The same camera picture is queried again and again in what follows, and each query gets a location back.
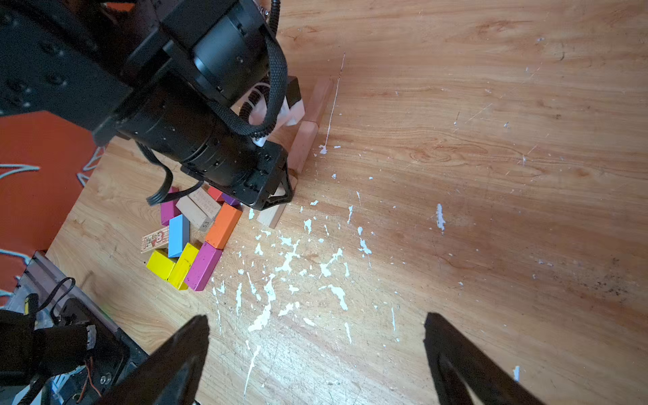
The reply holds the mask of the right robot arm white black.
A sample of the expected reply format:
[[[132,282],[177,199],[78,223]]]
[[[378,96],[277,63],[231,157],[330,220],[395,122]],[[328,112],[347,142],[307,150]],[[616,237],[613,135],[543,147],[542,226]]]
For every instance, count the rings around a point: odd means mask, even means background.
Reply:
[[[25,302],[27,312],[1,312],[1,384],[29,386],[29,404],[47,380],[68,373],[88,359],[89,327],[35,327],[42,310],[38,296]],[[476,345],[438,313],[425,321],[425,352],[441,404],[538,404]],[[209,348],[209,322],[195,316],[141,366],[99,399],[99,404],[191,404]]]

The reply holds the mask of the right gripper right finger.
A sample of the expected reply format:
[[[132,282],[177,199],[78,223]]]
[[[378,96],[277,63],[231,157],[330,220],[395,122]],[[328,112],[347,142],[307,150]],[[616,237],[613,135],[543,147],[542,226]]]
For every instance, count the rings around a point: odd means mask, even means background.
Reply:
[[[425,352],[441,404],[540,404],[439,313],[425,320]]]

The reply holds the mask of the red block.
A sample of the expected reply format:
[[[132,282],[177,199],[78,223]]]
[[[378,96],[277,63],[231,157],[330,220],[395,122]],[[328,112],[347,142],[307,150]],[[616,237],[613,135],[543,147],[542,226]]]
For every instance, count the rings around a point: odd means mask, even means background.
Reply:
[[[222,204],[224,202],[223,193],[219,189],[215,187],[209,187],[207,193],[209,194],[210,197],[212,197],[212,199],[214,199],[219,204]]]

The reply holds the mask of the yellow block upright lower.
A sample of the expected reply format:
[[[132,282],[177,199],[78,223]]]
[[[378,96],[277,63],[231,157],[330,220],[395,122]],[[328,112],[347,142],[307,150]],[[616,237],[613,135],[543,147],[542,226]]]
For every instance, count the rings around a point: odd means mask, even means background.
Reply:
[[[172,269],[170,276],[167,278],[167,282],[176,290],[188,289],[188,286],[185,283],[185,279],[189,271],[191,270],[191,267],[196,260],[198,253],[199,249],[196,248],[193,244],[186,244],[185,248],[182,251],[182,254],[178,258],[174,268]]]

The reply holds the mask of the blue block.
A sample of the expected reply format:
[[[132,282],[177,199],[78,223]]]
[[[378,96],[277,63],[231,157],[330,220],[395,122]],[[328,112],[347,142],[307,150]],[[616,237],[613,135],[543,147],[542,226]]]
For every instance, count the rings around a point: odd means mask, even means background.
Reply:
[[[180,214],[169,222],[168,257],[179,258],[190,240],[189,220]]]

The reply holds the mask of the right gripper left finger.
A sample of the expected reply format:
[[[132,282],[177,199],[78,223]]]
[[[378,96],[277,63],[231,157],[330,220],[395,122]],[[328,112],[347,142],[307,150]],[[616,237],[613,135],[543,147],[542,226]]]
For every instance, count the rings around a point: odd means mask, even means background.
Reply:
[[[195,316],[98,403],[194,404],[208,348],[208,317]]]

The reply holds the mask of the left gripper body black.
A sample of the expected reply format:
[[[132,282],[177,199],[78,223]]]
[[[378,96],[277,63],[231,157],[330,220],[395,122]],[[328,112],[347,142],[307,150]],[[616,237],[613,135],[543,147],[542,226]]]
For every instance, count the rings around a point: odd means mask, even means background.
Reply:
[[[287,204],[294,196],[288,152],[278,143],[259,147],[248,138],[212,141],[182,163],[182,172],[259,211]]]

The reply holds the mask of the natural wood block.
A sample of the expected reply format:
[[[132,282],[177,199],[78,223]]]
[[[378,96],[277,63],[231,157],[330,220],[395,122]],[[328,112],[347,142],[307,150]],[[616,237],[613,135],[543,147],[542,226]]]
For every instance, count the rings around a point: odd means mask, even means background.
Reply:
[[[207,214],[200,209],[190,197],[181,197],[177,203],[177,208],[190,222],[190,224],[199,231],[206,232],[209,230],[212,220]]]
[[[208,194],[208,192],[203,188],[199,188],[199,189],[195,190],[194,192],[189,194],[188,197],[211,220],[214,220],[217,217],[217,215],[219,214],[219,211],[221,210],[221,205],[215,199],[213,199]]]
[[[288,155],[288,167],[296,174],[302,172],[318,132],[319,126],[316,123],[312,121],[301,123]]]
[[[293,175],[289,175],[289,179],[293,190],[295,190],[298,183],[297,178],[294,177]],[[284,194],[285,194],[285,189],[283,188],[283,185],[280,184],[275,194],[273,194],[273,197],[283,196]],[[259,224],[262,224],[268,228],[271,229],[276,228],[278,221],[280,220],[287,205],[288,204],[278,204],[269,209],[264,209],[263,211],[260,211],[256,215],[256,221]]]
[[[330,78],[317,79],[312,96],[305,104],[305,122],[319,124],[327,106],[327,101],[332,93],[333,81]]]

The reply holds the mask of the orange block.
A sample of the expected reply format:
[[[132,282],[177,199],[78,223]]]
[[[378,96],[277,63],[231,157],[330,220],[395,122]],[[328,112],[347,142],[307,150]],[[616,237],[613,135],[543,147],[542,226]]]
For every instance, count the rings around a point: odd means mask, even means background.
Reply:
[[[235,227],[241,218],[242,211],[229,204],[223,204],[213,225],[206,234],[205,242],[218,250],[224,250]]]

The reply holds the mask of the magenta block left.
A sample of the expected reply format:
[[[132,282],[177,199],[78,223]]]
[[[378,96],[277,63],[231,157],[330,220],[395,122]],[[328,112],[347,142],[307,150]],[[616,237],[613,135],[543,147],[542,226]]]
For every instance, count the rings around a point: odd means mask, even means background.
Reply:
[[[162,226],[168,226],[170,221],[180,214],[181,211],[177,207],[177,200],[160,204],[160,224]]]

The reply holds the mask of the magenta block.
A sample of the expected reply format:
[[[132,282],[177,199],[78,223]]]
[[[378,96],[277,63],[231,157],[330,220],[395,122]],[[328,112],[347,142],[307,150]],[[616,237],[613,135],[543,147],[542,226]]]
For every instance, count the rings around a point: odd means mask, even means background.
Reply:
[[[160,204],[160,224],[162,226],[168,226],[170,221],[180,214],[181,211],[177,207],[177,200]]]
[[[185,283],[193,291],[203,291],[207,286],[223,251],[205,242],[185,277]]]

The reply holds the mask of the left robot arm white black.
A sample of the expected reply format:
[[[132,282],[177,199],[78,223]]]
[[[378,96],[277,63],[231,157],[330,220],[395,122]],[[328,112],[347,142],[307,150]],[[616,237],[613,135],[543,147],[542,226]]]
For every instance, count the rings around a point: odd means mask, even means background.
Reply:
[[[281,4],[4,1],[1,114],[46,111],[104,146],[135,141],[251,209],[289,203],[286,149],[269,140],[294,85]]]

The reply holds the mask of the magenta block lower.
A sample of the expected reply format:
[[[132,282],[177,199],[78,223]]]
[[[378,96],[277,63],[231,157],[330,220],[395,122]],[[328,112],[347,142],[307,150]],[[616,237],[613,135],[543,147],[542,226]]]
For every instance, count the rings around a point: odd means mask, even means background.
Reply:
[[[185,277],[185,283],[193,291],[203,291],[207,286],[223,251],[205,242]]]

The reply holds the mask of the printed wooden block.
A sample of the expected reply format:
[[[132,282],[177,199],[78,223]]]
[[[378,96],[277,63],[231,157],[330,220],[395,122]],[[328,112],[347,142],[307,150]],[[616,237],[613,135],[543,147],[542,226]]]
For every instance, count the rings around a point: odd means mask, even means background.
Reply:
[[[169,244],[169,227],[165,226],[152,232],[141,239],[141,253],[147,253],[156,249],[165,249]]]

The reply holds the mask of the purple block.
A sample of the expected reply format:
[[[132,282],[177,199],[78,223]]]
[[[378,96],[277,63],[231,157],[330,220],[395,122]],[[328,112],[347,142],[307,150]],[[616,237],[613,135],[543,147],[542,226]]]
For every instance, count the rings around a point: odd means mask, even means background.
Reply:
[[[241,205],[241,202],[235,197],[231,197],[225,193],[223,193],[221,197],[225,203],[229,204],[232,207],[238,207]]]

